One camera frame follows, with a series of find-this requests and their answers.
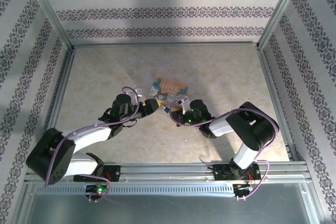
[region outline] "book cover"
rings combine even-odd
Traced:
[[[149,97],[157,99],[162,107],[170,107],[172,103],[182,97],[186,97],[188,86],[162,78],[156,78],[149,93]]]

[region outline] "purple cable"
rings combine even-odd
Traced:
[[[263,150],[267,147],[269,147],[276,139],[277,135],[278,135],[278,132],[279,132],[279,128],[278,126],[275,124],[275,122],[273,121],[273,119],[271,117],[269,117],[267,114],[263,113],[263,112],[260,112],[260,111],[257,111],[257,110],[253,110],[253,109],[246,109],[246,108],[237,108],[237,109],[234,109],[234,110],[231,110],[231,111],[228,111],[226,113],[224,113],[223,115],[220,115],[219,117],[217,118],[213,118],[211,120],[208,120],[206,122],[202,122],[202,123],[196,123],[196,124],[183,124],[183,123],[180,123],[178,121],[176,121],[174,118],[173,118],[173,115],[172,115],[172,108],[173,108],[173,105],[175,105],[177,102],[179,101],[182,101],[182,100],[185,100],[186,98],[180,98],[180,99],[177,99],[176,101],[174,101],[172,103],[172,105],[170,106],[170,111],[169,111],[169,115],[170,115],[170,118],[177,124],[177,125],[180,125],[180,126],[201,126],[203,124],[206,124],[206,123],[211,123],[217,119],[220,119],[220,118],[223,118],[227,115],[230,115],[230,114],[233,114],[233,113],[237,113],[239,111],[247,111],[247,112],[252,112],[252,113],[255,113],[255,114],[258,114],[258,115],[261,115],[263,116],[264,118],[266,118],[270,123],[271,125],[273,126],[274,128],[274,137],[271,139],[271,141],[269,141],[264,147],[261,148],[261,150],[259,151],[259,153],[257,154],[257,156],[255,157],[255,161],[256,162],[264,162],[267,164],[267,169],[265,171],[265,174],[263,175],[263,177],[261,178],[259,184],[257,185],[257,187],[255,189],[253,189],[247,196],[245,197],[238,197],[237,199],[246,199],[248,197],[250,197],[251,195],[253,195],[257,190],[258,188],[260,187],[261,183],[265,180],[267,174],[268,174],[268,171],[269,171],[269,162],[267,160],[256,160],[257,157],[263,152]]]
[[[69,139],[70,137],[76,135],[77,133],[81,133],[81,132],[84,132],[86,130],[89,130],[89,129],[94,129],[96,127],[105,127],[105,126],[111,126],[111,125],[117,125],[117,124],[121,124],[121,123],[126,123],[128,121],[130,121],[134,116],[135,114],[137,113],[139,107],[140,107],[140,101],[139,101],[139,98],[138,98],[138,94],[137,92],[133,89],[133,88],[130,88],[130,87],[123,87],[121,89],[122,92],[125,93],[124,89],[129,89],[131,91],[133,91],[133,93],[135,94],[135,99],[136,99],[136,109],[135,111],[133,112],[133,114],[131,114],[131,116],[129,118],[126,118],[124,120],[121,120],[119,122],[113,122],[113,123],[101,123],[101,124],[94,124],[94,125],[90,125],[90,126],[85,126],[83,128],[80,128],[70,134],[68,134],[67,136],[65,136],[59,143],[58,145],[56,146],[55,150],[54,150],[54,153],[51,157],[51,160],[50,160],[50,164],[49,164],[49,168],[48,168],[48,172],[47,172],[47,175],[46,175],[46,179],[45,179],[45,183],[44,183],[44,186],[47,187],[48,184],[49,184],[49,180],[50,180],[50,174],[51,174],[51,171],[53,169],[53,165],[54,165],[54,162],[55,162],[55,159],[56,159],[56,155],[60,149],[60,147],[62,146],[62,144],[64,143],[65,140]]]
[[[261,178],[259,184],[257,185],[257,187],[255,189],[253,189],[248,195],[246,195],[245,197],[237,197],[238,200],[240,199],[247,199],[248,197],[252,196],[257,190],[258,188],[260,187],[261,183],[265,180],[267,174],[268,174],[268,171],[269,171],[269,162],[267,160],[255,160],[255,161],[258,161],[258,162],[262,162],[262,163],[266,163],[267,164],[267,168],[266,168],[266,171],[265,171],[265,174],[263,175],[263,177]]]
[[[100,195],[100,194],[97,194],[97,193],[92,193],[92,194],[90,194],[90,195],[89,195],[89,201],[92,201],[91,197],[92,197],[93,195],[98,195],[98,196],[100,196],[100,198],[94,200],[95,202],[99,202],[99,201],[101,201],[102,199],[104,199],[104,198],[109,194],[109,192],[110,192],[110,190],[111,190],[111,183],[110,183],[110,181],[109,181],[107,178],[98,177],[98,176],[93,176],[93,175],[87,175],[87,174],[79,174],[79,175],[80,175],[80,176],[84,176],[84,177],[88,177],[88,178],[102,179],[102,180],[105,180],[105,181],[108,183],[108,185],[109,185],[109,188],[107,189],[107,192],[104,193],[103,195]]]
[[[196,126],[201,126],[203,124],[207,124],[207,123],[211,123],[217,119],[220,119],[220,118],[223,118],[225,116],[228,116],[230,114],[233,114],[233,113],[237,113],[239,111],[247,111],[247,112],[252,112],[252,113],[255,113],[255,114],[258,114],[258,115],[261,115],[262,117],[266,118],[270,123],[271,125],[273,126],[274,128],[274,137],[271,139],[271,141],[269,143],[267,143],[258,153],[258,155],[256,156],[256,158],[260,155],[260,153],[267,147],[269,147],[273,142],[274,140],[276,139],[277,135],[278,135],[278,132],[279,132],[279,128],[278,126],[275,124],[275,122],[273,121],[273,119],[271,117],[269,117],[267,114],[263,113],[263,112],[260,112],[260,111],[257,111],[257,110],[253,110],[253,109],[246,109],[246,108],[237,108],[237,109],[234,109],[234,110],[231,110],[231,111],[228,111],[226,113],[224,113],[223,115],[220,115],[219,117],[217,118],[213,118],[213,119],[210,119],[208,121],[205,121],[205,122],[202,122],[202,123],[195,123],[195,124],[183,124],[183,123],[180,123],[178,122],[177,120],[175,120],[173,118],[173,114],[172,114],[172,108],[173,106],[178,103],[179,101],[182,101],[182,100],[185,100],[186,98],[182,97],[180,99],[177,99],[176,101],[174,101],[172,103],[172,105],[170,106],[170,111],[169,111],[169,116],[170,118],[177,124],[177,125],[180,125],[180,126],[192,126],[192,127],[196,127]]]

